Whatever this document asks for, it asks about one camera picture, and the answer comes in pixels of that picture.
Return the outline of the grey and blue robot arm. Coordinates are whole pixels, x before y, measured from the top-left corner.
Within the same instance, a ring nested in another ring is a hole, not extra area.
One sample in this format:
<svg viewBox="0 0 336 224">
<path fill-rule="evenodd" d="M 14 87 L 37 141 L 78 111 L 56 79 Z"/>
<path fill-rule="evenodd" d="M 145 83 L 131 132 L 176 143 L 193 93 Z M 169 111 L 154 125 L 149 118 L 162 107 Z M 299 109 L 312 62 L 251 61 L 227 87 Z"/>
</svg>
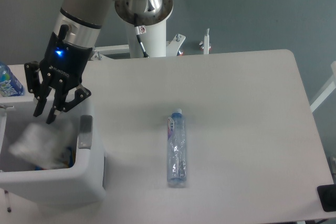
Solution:
<svg viewBox="0 0 336 224">
<path fill-rule="evenodd" d="M 110 6 L 126 24 L 132 58 L 168 56 L 166 21 L 173 0 L 64 0 L 43 59 L 24 65 L 28 91 L 36 101 L 34 116 L 42 114 L 50 92 L 55 93 L 47 124 L 90 97 L 82 74 Z"/>
</svg>

